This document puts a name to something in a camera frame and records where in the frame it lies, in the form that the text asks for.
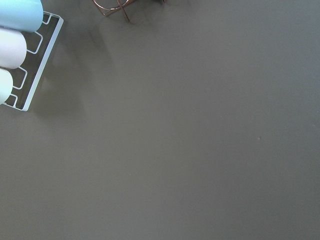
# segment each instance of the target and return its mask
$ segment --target cylindrical container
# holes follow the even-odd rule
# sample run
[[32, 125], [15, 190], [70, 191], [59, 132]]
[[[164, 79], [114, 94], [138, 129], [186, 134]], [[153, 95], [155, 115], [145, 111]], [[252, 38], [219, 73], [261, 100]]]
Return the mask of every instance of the cylindrical container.
[[40, 0], [0, 0], [0, 26], [19, 31], [37, 31], [44, 18]]
[[10, 72], [0, 68], [0, 104], [3, 104], [10, 96], [14, 81]]
[[0, 27], [0, 67], [16, 69], [24, 62], [26, 54], [27, 43], [21, 32]]

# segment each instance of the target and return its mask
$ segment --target copper wire stand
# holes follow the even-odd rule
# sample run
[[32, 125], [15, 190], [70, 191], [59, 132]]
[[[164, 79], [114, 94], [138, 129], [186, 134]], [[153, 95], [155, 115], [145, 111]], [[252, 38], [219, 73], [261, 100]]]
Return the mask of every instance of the copper wire stand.
[[127, 22], [130, 22], [130, 19], [125, 11], [125, 7], [128, 6], [129, 4], [132, 4], [136, 0], [125, 0], [124, 3], [121, 3], [121, 0], [116, 0], [118, 3], [118, 6], [116, 7], [105, 7], [102, 6], [100, 3], [98, 3], [98, 0], [92, 0], [95, 6], [99, 9], [102, 15], [104, 16], [109, 16], [110, 14], [113, 14], [116, 11], [122, 10], [123, 16]]

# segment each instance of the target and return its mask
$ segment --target light blue cylinder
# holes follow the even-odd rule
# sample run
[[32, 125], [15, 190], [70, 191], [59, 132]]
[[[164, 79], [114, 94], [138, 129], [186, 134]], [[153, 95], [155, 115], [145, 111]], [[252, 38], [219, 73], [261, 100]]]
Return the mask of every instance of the light blue cylinder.
[[18, 31], [37, 31], [44, 18], [40, 0], [0, 0], [0, 26]]

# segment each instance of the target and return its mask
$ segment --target white cylinder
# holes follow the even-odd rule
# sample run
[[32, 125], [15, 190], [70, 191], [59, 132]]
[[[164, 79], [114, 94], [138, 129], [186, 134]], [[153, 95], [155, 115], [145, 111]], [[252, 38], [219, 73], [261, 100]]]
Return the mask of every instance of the white cylinder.
[[0, 27], [0, 67], [16, 69], [24, 62], [27, 43], [21, 32]]
[[10, 96], [14, 81], [10, 72], [0, 68], [0, 104], [3, 104]]

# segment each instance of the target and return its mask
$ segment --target gray background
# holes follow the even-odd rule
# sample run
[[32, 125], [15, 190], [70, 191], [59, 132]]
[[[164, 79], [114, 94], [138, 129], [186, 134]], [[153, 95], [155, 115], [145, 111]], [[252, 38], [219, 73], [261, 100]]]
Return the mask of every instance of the gray background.
[[42, 3], [65, 24], [0, 106], [0, 239], [320, 239], [319, 1]]

